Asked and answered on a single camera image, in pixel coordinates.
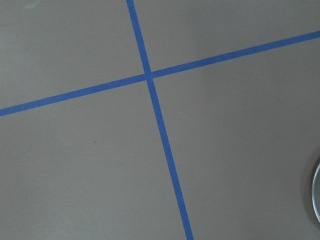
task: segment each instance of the blue tape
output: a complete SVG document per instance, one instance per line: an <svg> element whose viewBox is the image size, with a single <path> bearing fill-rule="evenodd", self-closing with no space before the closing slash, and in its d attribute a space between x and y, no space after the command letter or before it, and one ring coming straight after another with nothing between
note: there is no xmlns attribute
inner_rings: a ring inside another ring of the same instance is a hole
<svg viewBox="0 0 320 240"><path fill-rule="evenodd" d="M14 114L14 113L26 111L26 110L30 110L30 109L34 109L34 108L38 108L38 107L42 107L42 106L49 105L49 104L62 102L62 101L69 100L69 99L75 99L78 97L82 97L82 96L86 96L86 95L90 95L90 94L95 94L95 93L109 90L109 89L115 89L115 88L118 88L121 86L135 84L135 83L142 82L145 80L146 80L145 75L141 74L141 75L131 76L131 77L127 77L124 79L120 79L120 80L116 80L116 81L112 81L112 82L108 82L108 83L103 83L103 84L96 85L96 86L90 86L87 88L83 88L83 89L79 89L79 90L75 90L75 91L70 91L70 92L55 95L55 96L46 97L46 98L39 99L36 101L30 101L30 102L26 102L23 104L10 106L7 108L0 109L0 117L5 116L5 115L9 115L9 114Z"/></svg>
<svg viewBox="0 0 320 240"><path fill-rule="evenodd" d="M135 4L134 4L133 0L127 0L126 3L128 6L128 10L129 10L129 14L130 14L130 18L131 18L131 22L132 22L132 26L133 26L136 43L137 43L137 46L139 49L139 54L140 54L140 58L142 61L142 66L143 66L144 73L146 76L146 82L147 82L147 86L148 86L150 97L151 97L154 115L155 115L155 119L156 119L156 122L158 125L158 129L159 129L159 133L160 133L160 137L161 137L161 141L162 141L162 146L163 146L166 162L167 162L167 165L169 168L169 173L170 173L176 201L177 201L177 204L179 207L185 236L186 236L187 240L193 240L194 237L193 237L193 233L192 233L191 226L190 226L187 208L186 208L186 204L185 204L184 197L182 194L177 169L175 166L174 157L172 155L172 151L171 151L171 147L170 147L170 143L169 143L169 138L168 138L168 134L167 134L166 126L165 126L165 121L162 116L156 86L155 86L154 80L152 78L150 63L148 60L148 55L147 55L147 51L146 51L146 46L144 44L142 32L140 29Z"/></svg>
<svg viewBox="0 0 320 240"><path fill-rule="evenodd" d="M220 63L223 61L264 52L267 50L277 49L277 48L281 48L284 46L297 44L297 43L301 43L301 42L305 42L305 41L309 41L309 40L317 39L317 38L320 38L320 31L315 31L312 33L294 36L294 37L282 39L279 41L273 41L270 43L266 43L266 44L262 44L262 45L258 45L258 46L253 46L253 47L245 48L242 50L221 54L218 56L212 56L212 57L208 57L205 59L192 61L192 62L184 63L181 65L177 65L177 66L168 67L165 69L161 69L161 70L157 70L157 71L152 72L152 76L153 76L153 78L159 78L159 77L163 77L166 75L175 74L175 73L187 71L190 69L199 68L199 67L203 67L206 65L216 64L216 63Z"/></svg>

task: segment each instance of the blue line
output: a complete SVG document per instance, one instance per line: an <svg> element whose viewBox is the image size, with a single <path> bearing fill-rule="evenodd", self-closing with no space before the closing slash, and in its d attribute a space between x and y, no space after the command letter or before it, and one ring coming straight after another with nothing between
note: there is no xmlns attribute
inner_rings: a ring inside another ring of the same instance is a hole
<svg viewBox="0 0 320 240"><path fill-rule="evenodd" d="M159 78L159 77L163 77L166 75L175 74L175 73L187 71L190 69L195 69L195 68L203 67L203 66L210 65L210 64L216 64L216 63L220 63L223 61L236 59L236 58L240 58L243 56L264 52L267 50L277 49L277 48L281 48L284 46L297 44L297 43L305 42L305 41L312 40L312 39L318 39L318 38L320 38L320 31L315 31L312 33L294 36L294 37L282 39L279 41L274 41L274 42L270 42L270 43L266 43L266 44L262 44L262 45L258 45L258 46L245 48L245 49L238 50L238 51L233 51L233 52L229 52L229 53L225 53L225 54L221 54L221 55L217 55L217 56L212 56L212 57L208 57L205 59L192 61L192 62L184 63L181 65L157 70L157 71L152 72L152 77Z"/></svg>
<svg viewBox="0 0 320 240"><path fill-rule="evenodd" d="M171 147L170 147L170 143L169 143L169 138L168 138L168 134L167 134L166 126L165 126L165 121L162 116L156 86L155 86L155 83L154 83L154 80L152 77L150 63L148 60L148 55L147 55L147 51L146 51L146 46L144 44L142 32L140 29L135 4L134 4L133 0L126 0L126 3L128 6L128 10L129 10L129 14L130 14L130 18L131 18L131 22L132 22L132 26L133 26L136 43L137 43L137 46L139 49L140 58L142 61L142 66L143 66L144 73L146 76L146 82L147 82L147 86L148 86L150 97L151 97L154 115L155 115L155 119L156 119L156 122L158 125L158 129L159 129L159 133L160 133L160 137L161 137L161 141L162 141L162 146L163 146L166 162L167 162L167 165L169 168L169 173L170 173L176 201L177 201L177 204L179 207L185 236L186 236L187 240L193 240L194 237L193 237L193 233L192 233L191 226L190 226L187 208L186 208L186 204L185 204L184 197L182 194L177 169L175 166L174 157L172 155L172 151L171 151Z"/></svg>
<svg viewBox="0 0 320 240"><path fill-rule="evenodd" d="M138 82L142 82L145 80L146 80L145 75L141 74L141 75L131 76L131 77L127 77L124 79L120 79L120 80L116 80L116 81L112 81L112 82L108 82L108 83L104 83L104 84L100 84L100 85L96 85L96 86L90 86L87 88L83 88L83 89L79 89L79 90L75 90L75 91L70 91L70 92L55 95L55 96L46 97L46 98L39 99L36 101L30 101L30 102L26 102L23 104L10 106L7 108L0 109L0 117L5 116L5 115L9 115L9 114L14 114L14 113L26 111L26 110L30 110L30 109L34 109L34 108L38 108L38 107L49 105L49 104L62 102L62 101L69 100L69 99L74 99L74 98L98 93L98 92L109 90L109 89L115 89L115 88L118 88L121 86L138 83Z"/></svg>

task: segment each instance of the curved metallic edge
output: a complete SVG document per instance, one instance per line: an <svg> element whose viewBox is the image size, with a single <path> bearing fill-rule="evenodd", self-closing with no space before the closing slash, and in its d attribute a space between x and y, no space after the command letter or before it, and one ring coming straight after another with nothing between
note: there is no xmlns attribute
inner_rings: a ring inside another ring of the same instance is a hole
<svg viewBox="0 0 320 240"><path fill-rule="evenodd" d="M314 212L315 212L315 215L316 215L316 218L318 219L319 223L320 223L320 214L319 214L319 211L317 209L317 206L316 206L316 180L317 180L317 177L320 177L318 176L319 174L319 171L320 171L320 164L318 165L318 167L316 168L316 171L313 175L313 178L312 178L312 190L311 190L311 194L312 194L312 205L313 205L313 209L314 209Z"/></svg>

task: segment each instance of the gray surface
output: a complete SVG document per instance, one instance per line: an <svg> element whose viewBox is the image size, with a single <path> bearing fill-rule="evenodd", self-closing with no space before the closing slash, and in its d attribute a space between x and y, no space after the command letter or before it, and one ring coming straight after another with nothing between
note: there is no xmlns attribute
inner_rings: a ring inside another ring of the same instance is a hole
<svg viewBox="0 0 320 240"><path fill-rule="evenodd" d="M0 1L0 53L0 108L143 72L124 0Z"/></svg>
<svg viewBox="0 0 320 240"><path fill-rule="evenodd" d="M158 70L319 30L318 0L136 0Z"/></svg>
<svg viewBox="0 0 320 240"><path fill-rule="evenodd" d="M185 238L144 82L0 125L0 239Z"/></svg>
<svg viewBox="0 0 320 240"><path fill-rule="evenodd" d="M302 186L320 147L319 48L312 40L155 81L195 239L320 238Z"/></svg>

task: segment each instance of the gray floor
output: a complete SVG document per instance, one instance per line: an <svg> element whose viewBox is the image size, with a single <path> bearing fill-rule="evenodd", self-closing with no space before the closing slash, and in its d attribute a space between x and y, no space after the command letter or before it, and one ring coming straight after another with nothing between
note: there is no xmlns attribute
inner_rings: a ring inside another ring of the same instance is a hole
<svg viewBox="0 0 320 240"><path fill-rule="evenodd" d="M152 70L319 30L320 2L136 0ZM155 79L196 240L315 240L320 40ZM0 109L143 74L125 1L0 2ZM186 239L146 82L0 117L0 239Z"/></svg>

